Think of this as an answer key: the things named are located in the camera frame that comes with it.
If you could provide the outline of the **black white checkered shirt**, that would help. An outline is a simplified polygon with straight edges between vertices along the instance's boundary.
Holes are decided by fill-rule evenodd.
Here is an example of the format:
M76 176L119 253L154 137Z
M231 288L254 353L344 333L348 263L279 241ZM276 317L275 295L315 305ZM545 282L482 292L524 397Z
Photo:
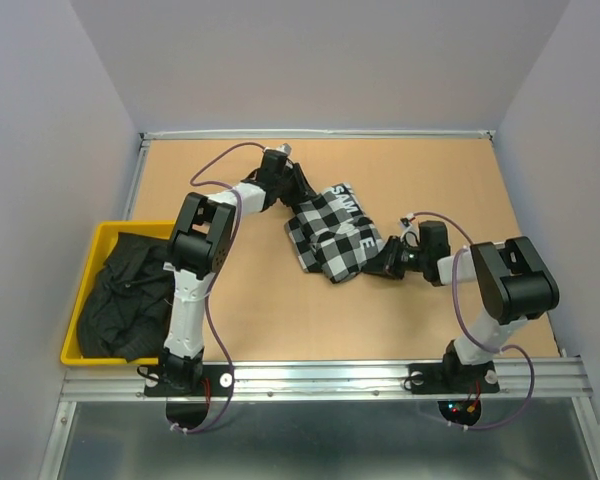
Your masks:
M285 232L301 269L321 273L333 284L353 279L384 247L348 183L335 184L292 211Z

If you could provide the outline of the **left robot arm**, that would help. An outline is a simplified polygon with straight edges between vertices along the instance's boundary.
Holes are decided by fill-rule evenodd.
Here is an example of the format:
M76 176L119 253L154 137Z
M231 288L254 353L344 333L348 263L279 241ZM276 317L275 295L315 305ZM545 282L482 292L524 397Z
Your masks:
M174 276L169 329L159 354L159 379L179 393L195 392L203 373L203 320L212 284L244 216L280 201L295 206L314 194L291 147L265 148L260 166L218 193L189 193L167 245L164 269Z

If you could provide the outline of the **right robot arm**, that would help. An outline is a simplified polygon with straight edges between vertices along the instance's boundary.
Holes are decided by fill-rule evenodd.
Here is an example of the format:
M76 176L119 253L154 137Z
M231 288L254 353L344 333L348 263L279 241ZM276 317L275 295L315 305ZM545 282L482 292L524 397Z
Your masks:
M528 237L469 242L453 252L447 230L452 223L434 214L422 222L415 215L403 218L403 233L390 237L364 270L395 280L415 272L434 287L448 286L456 314L461 312L459 285L476 283L482 301L476 320L458 321L462 333L441 361L410 364L404 387L424 395L495 393L495 357L511 349L516 331L557 307L559 288Z

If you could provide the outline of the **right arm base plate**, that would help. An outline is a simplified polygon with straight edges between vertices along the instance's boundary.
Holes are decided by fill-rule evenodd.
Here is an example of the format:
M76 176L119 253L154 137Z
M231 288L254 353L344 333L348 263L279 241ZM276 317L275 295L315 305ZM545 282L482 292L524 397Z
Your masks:
M416 395L453 395L469 393L498 393L497 377L487 380L489 372L495 372L494 364L460 365L456 370L441 362L411 363L407 366L403 388Z

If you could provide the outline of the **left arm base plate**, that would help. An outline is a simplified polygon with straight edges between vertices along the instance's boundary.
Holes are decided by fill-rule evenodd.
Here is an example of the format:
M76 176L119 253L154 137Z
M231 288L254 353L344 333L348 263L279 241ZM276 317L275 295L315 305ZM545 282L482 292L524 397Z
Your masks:
M144 380L143 394L149 398L227 397L234 389L233 371L226 363L204 364L200 373L183 383L169 382L158 365L141 365L136 373Z

